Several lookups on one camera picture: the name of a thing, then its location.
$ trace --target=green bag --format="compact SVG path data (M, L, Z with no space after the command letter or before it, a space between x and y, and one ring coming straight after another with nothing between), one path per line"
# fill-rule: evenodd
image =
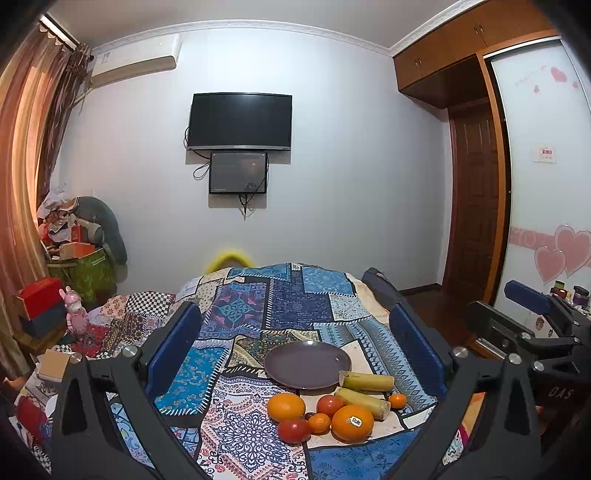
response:
M104 305L117 293L115 270L103 248L82 258L48 261L47 266L52 277L80 294L87 311Z

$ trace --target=baseboard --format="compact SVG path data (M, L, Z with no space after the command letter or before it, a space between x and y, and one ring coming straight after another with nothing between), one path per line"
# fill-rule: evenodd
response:
M420 287L406 288L405 290L398 290L402 295L408 297L415 295L415 293L422 293L424 291L440 290L441 285L439 283L430 283L429 285L421 285Z

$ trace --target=wooden cabinet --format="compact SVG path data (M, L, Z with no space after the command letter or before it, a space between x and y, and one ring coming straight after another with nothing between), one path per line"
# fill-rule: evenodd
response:
M415 43L394 57L398 90L421 79L421 69L418 66L419 49L419 43Z
M395 56L398 90L483 48L551 28L531 0L488 0Z

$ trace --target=heart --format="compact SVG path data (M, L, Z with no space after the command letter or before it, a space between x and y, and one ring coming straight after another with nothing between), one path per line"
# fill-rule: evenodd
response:
M554 246L566 256L566 276L569 277L591 258L591 232L581 230L576 235L568 225L560 225L554 233Z
M559 68L552 67L550 69L550 73L552 74L552 77L554 77L555 82L566 82L568 80L565 72L563 72Z
M538 247L535 250L534 261L544 285L558 277L566 266L564 253L560 250L551 253L548 247Z

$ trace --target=silver screw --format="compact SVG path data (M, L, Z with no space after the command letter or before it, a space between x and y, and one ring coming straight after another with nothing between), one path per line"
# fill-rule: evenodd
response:
M138 348L135 345L128 345L123 348L123 356L132 357L138 354Z
M77 364L78 362L82 362L82 354L78 352L71 354L70 363Z
M516 353L510 353L509 362L511 362L513 365L521 365L521 357Z
M465 346L457 346L453 349L453 355L457 358L466 358L468 356L468 349Z

